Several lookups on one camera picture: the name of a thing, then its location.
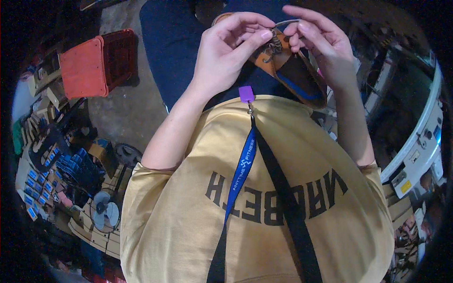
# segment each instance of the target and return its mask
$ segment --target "hand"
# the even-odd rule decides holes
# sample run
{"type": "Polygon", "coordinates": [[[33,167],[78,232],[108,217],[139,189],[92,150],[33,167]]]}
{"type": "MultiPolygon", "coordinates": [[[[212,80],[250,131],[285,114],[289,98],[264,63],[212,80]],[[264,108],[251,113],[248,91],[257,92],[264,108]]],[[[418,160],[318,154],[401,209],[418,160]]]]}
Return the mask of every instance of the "hand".
{"type": "Polygon", "coordinates": [[[346,34],[331,20],[312,10],[286,5],[283,11],[301,19],[283,33],[290,36],[291,51],[305,47],[316,58],[326,83],[333,91],[357,88],[354,55],[346,34]]]}
{"type": "Polygon", "coordinates": [[[275,23],[249,12],[234,13],[203,32],[190,87],[211,99],[229,89],[252,53],[272,38],[275,23]]]}

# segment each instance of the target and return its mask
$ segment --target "fan blade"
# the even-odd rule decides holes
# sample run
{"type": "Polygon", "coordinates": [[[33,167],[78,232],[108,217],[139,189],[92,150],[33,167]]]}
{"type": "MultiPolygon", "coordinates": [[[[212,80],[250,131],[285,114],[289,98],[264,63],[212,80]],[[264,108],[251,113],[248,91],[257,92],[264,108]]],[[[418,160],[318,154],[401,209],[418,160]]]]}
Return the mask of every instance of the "fan blade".
{"type": "Polygon", "coordinates": [[[104,213],[98,214],[96,211],[93,213],[93,222],[96,229],[99,231],[104,228],[104,213]]]}
{"type": "Polygon", "coordinates": [[[93,198],[93,204],[96,206],[99,202],[108,202],[110,195],[106,192],[99,192],[93,198]]]}
{"type": "Polygon", "coordinates": [[[112,227],[115,227],[115,225],[118,223],[118,218],[120,217],[120,210],[118,209],[118,206],[114,202],[109,202],[107,205],[107,217],[109,218],[110,225],[112,227]]]}

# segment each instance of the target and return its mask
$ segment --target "purple key fob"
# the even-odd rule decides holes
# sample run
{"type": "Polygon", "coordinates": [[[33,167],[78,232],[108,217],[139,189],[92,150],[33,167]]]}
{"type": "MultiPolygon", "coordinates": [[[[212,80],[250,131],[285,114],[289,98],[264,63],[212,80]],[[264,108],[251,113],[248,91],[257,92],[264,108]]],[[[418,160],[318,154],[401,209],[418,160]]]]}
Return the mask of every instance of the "purple key fob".
{"type": "Polygon", "coordinates": [[[255,100],[251,86],[241,86],[239,88],[239,97],[242,103],[250,103],[255,100]]]}

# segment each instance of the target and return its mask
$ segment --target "tan t-shirt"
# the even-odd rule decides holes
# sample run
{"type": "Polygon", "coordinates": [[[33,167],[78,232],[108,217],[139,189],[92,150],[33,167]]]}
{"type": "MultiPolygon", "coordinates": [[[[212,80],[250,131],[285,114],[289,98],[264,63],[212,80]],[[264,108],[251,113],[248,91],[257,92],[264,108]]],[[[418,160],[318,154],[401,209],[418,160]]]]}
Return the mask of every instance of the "tan t-shirt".
{"type": "MultiPolygon", "coordinates": [[[[305,208],[324,282],[380,282],[394,239],[380,169],[362,172],[302,104],[257,96],[256,124],[305,208]]],[[[250,131],[233,99],[202,114],[175,172],[137,164],[121,216],[127,282],[205,282],[250,131]]],[[[277,193],[257,150],[228,220],[226,282],[300,282],[277,193]]]]}

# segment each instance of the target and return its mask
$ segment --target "dark pants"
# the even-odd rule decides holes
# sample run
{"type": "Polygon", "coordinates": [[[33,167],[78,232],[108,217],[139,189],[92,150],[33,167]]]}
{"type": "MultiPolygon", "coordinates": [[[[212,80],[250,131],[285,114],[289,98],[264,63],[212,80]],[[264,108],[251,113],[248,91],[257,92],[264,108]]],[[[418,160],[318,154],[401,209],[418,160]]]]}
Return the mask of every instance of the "dark pants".
{"type": "MultiPolygon", "coordinates": [[[[282,11],[288,1],[231,0],[224,12],[256,12],[274,22],[290,19],[282,11]]],[[[169,110],[193,77],[198,46],[206,27],[194,14],[193,2],[149,0],[140,11],[140,22],[149,67],[169,110]]],[[[238,87],[252,86],[254,94],[271,94],[297,100],[282,84],[247,61],[236,83],[209,101],[206,109],[238,97],[238,87]]]]}

